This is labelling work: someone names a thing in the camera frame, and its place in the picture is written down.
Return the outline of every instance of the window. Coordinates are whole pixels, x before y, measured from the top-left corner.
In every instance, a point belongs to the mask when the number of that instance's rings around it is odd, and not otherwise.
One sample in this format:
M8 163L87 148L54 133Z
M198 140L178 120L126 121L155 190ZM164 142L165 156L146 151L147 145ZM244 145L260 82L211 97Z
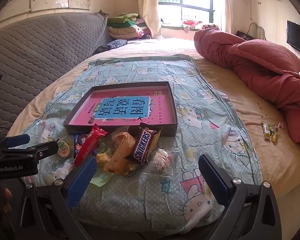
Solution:
M213 23L213 0L159 0L159 17L169 25L194 20Z

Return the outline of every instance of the red packet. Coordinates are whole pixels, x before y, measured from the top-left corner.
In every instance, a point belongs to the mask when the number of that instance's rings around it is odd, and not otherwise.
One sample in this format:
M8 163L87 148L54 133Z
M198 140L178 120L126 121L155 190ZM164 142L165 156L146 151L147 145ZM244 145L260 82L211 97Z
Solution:
M90 154L99 144L102 136L107 135L108 133L101 129L97 124L93 125L91 132L88 134L85 142L83 143L77 157L74 160L74 167L77 168L81 162Z

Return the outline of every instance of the beige curtain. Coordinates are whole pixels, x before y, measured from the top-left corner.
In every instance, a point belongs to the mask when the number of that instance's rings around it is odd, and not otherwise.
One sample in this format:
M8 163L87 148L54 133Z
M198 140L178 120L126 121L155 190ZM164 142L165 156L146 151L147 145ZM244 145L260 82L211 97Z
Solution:
M225 21L223 31L233 33L233 0L225 0Z
M160 19L158 16L158 0L138 0L140 16L151 31L153 39L162 37Z

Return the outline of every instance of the window frame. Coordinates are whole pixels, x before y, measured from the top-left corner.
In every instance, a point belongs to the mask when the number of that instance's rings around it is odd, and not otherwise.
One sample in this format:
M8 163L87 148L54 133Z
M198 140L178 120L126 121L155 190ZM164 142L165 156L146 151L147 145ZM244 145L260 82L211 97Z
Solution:
M181 7L181 17L182 17L182 7L197 9L197 10L201 10L201 11L206 11L206 12L209 12L209 22L213 23L213 12L214 12L214 10L213 10L213 0L210 0L210 9L184 4L183 0L180 0L180 3L159 2L159 5L177 5L177 6L180 6Z

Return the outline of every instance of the window sill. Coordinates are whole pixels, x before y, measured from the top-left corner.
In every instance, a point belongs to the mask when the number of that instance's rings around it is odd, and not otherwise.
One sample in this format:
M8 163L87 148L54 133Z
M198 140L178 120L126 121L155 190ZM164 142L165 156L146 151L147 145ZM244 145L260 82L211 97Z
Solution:
M162 28L183 31L183 27L181 27L181 26L162 25ZM196 31L198 31L198 29L191 28L190 31L196 32Z

